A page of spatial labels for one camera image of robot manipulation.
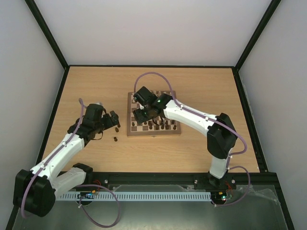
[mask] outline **wooden chessboard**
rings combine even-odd
[[[171,94],[170,91],[151,91],[158,97],[162,93]],[[138,102],[133,99],[133,92],[128,93],[128,110],[127,110],[127,136],[128,137],[156,137],[162,135],[180,135],[181,128],[180,123],[175,120],[163,119],[156,117],[154,121],[158,124],[156,125],[153,121],[144,122],[138,124],[133,116],[133,111],[140,107]]]

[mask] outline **gray wall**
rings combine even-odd
[[[235,65],[271,0],[36,0],[69,64]]]
[[[35,163],[62,75],[26,3],[0,1],[0,229],[16,174]]]
[[[306,229],[307,1],[284,0],[242,70],[269,170],[296,229]]]

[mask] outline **purple cable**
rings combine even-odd
[[[81,104],[81,115],[77,124],[77,127],[75,128],[75,130],[73,131],[72,135],[69,137],[69,139],[65,142],[66,144],[68,144],[71,139],[73,138],[73,136],[76,134],[81,122],[82,122],[82,117],[83,117],[83,108],[84,108],[84,104],[83,104],[83,100],[81,98],[79,98],[79,102]],[[44,166],[46,167],[48,165],[48,163],[52,160],[52,158],[55,157],[55,155],[58,154],[58,152],[64,147],[64,145],[61,145],[57,150],[54,151],[54,153],[46,160],[46,162],[44,163]],[[29,190],[34,182],[34,180],[37,178],[37,176],[42,172],[43,168],[40,168],[35,175],[32,177],[32,179],[30,180],[30,183],[28,184],[27,188],[25,189],[24,192],[24,196],[23,196],[23,200],[21,202],[21,215],[23,218],[27,218],[28,216],[25,214],[24,212],[24,206],[25,206],[25,200],[28,196]]]
[[[86,217],[87,217],[93,224],[97,225],[98,227],[105,228],[105,229],[106,229],[106,228],[111,228],[111,227],[117,225],[118,222],[119,222],[120,213],[121,213],[121,210],[120,210],[120,203],[119,203],[119,201],[118,201],[116,195],[115,195],[111,190],[109,190],[108,188],[103,187],[103,186],[101,186],[101,185],[97,185],[97,184],[82,184],[82,185],[78,185],[77,187],[94,187],[94,186],[107,190],[107,191],[115,198],[116,203],[117,203],[117,206],[118,206],[118,214],[117,214],[117,218],[116,218],[116,220],[114,221],[114,223],[111,224],[111,225],[102,225],[102,224],[97,223],[95,220],[93,220],[93,219],[90,217],[90,215],[85,211],[85,208],[84,208],[83,205],[81,204],[82,196],[81,196],[81,198],[80,198],[80,200],[79,200],[79,205],[80,205],[79,207],[82,208],[82,210],[83,210],[84,213],[86,214]]]
[[[232,202],[232,203],[229,203],[229,204],[217,205],[217,204],[215,204],[213,201],[211,201],[211,203],[214,204],[215,207],[225,207],[225,206],[234,205],[234,204],[240,202],[240,201],[247,195],[247,193],[248,193],[248,191],[249,191],[249,187],[250,187],[250,175],[249,175],[249,172],[248,172],[248,170],[247,170],[246,168],[244,168],[243,166],[235,166],[235,167],[230,168],[229,170],[236,169],[236,168],[244,169],[244,170],[246,171],[247,175],[248,175],[248,187],[247,187],[245,193],[244,193],[238,200],[236,200],[236,201],[234,201],[234,202]]]
[[[181,108],[181,109],[183,109],[183,110],[185,110],[185,111],[187,111],[187,112],[189,112],[189,113],[192,113],[192,114],[194,114],[194,115],[196,115],[196,116],[199,116],[199,117],[201,117],[201,118],[204,118],[204,119],[207,118],[209,121],[212,121],[212,122],[214,122],[214,123],[216,123],[216,124],[218,124],[218,125],[224,127],[225,129],[227,129],[228,131],[230,131],[231,133],[233,133],[235,136],[237,136],[237,137],[243,142],[244,149],[243,149],[242,151],[240,151],[240,152],[230,153],[229,156],[238,155],[238,154],[242,154],[242,153],[245,153],[245,152],[246,152],[246,150],[248,149],[247,143],[245,142],[245,140],[243,139],[243,137],[241,137],[241,135],[239,135],[239,134],[238,134],[237,132],[235,132],[233,129],[231,129],[230,127],[224,125],[223,123],[221,123],[221,122],[219,122],[219,121],[216,121],[216,120],[214,120],[214,119],[212,119],[212,118],[209,118],[209,117],[207,117],[207,116],[205,116],[205,115],[203,115],[203,114],[199,114],[199,113],[197,113],[197,112],[195,112],[195,111],[193,111],[193,110],[187,109],[187,108],[185,108],[184,106],[181,107],[181,104],[179,104],[179,102],[178,102],[177,99],[175,98],[175,94],[174,94],[174,92],[173,92],[173,89],[172,89],[171,84],[169,83],[169,81],[167,80],[167,78],[166,78],[165,76],[163,76],[162,74],[157,73],[157,72],[147,72],[147,73],[144,73],[144,74],[140,75],[140,76],[136,79],[136,81],[135,81],[135,83],[134,83],[134,92],[136,92],[136,85],[137,85],[139,79],[140,79],[141,77],[145,76],[145,75],[148,75],[148,74],[155,74],[155,75],[158,75],[158,76],[160,76],[161,78],[163,78],[163,79],[167,82],[168,87],[169,87],[169,90],[170,90],[171,93],[172,93],[173,100],[174,100],[175,104],[176,104],[179,108]],[[230,161],[230,158],[228,158],[226,168],[228,168],[229,161]]]

